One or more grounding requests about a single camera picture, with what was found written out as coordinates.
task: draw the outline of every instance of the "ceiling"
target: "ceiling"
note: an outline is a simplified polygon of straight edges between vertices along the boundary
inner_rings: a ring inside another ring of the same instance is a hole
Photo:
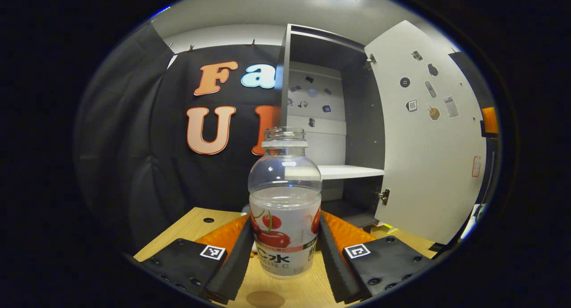
[[[217,25],[292,23],[338,33],[362,44],[400,21],[423,21],[390,0],[182,0],[153,19],[163,38]]]

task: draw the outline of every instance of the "wooden table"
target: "wooden table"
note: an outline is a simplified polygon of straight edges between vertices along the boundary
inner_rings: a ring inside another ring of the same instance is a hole
[[[195,241],[204,234],[223,226],[240,216],[239,212],[227,212],[194,208],[172,226],[166,229],[139,253],[135,255],[137,261],[149,259],[152,255],[169,245],[175,239],[182,237]],[[212,218],[214,222],[207,223],[205,218]],[[434,251],[428,248],[433,242],[419,239],[406,233],[394,231],[394,235],[410,247],[427,257],[434,256]],[[371,229],[375,237],[386,237],[387,234],[379,229]],[[293,280],[278,280],[271,278],[262,271],[257,255],[250,258],[244,281],[238,291],[235,301],[229,301],[229,307],[260,307],[260,308],[303,308],[303,307],[345,307],[349,304],[337,303],[334,300],[329,280],[323,263],[321,251],[314,254],[314,263],[308,274]]]

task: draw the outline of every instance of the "bottle label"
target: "bottle label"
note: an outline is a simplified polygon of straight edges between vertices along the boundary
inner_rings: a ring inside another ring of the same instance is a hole
[[[281,276],[310,268],[317,241],[321,202],[298,210],[270,210],[250,204],[261,266]]]

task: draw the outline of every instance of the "door hinge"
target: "door hinge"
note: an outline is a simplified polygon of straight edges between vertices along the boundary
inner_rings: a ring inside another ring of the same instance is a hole
[[[377,198],[379,198],[379,202],[381,202],[383,205],[387,205],[387,203],[389,202],[390,193],[391,190],[389,190],[388,188],[386,188],[384,192],[381,192],[381,188],[377,188],[375,190],[375,195],[377,196]]]
[[[371,70],[371,69],[373,69],[371,64],[376,64],[376,63],[377,63],[377,60],[375,59],[375,56],[373,56],[373,54],[370,54],[369,58],[367,58],[367,62],[365,63],[365,66],[363,67],[363,69]]]

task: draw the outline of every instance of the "orange foam padding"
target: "orange foam padding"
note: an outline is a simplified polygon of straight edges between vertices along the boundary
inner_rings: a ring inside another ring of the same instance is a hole
[[[496,109],[493,107],[484,108],[482,109],[482,115],[484,116],[484,127],[486,133],[498,133]]]
[[[331,230],[333,239],[335,240],[335,245],[339,254],[345,261],[343,257],[343,249],[345,247],[350,247],[354,245],[359,245],[361,243],[377,240],[373,235],[366,233],[362,229],[352,225],[351,223],[334,216],[333,214],[323,211],[323,217]]]
[[[234,219],[220,228],[203,235],[195,242],[225,248],[226,251],[228,251],[228,255],[226,256],[226,259],[228,259],[249,216],[248,214]]]

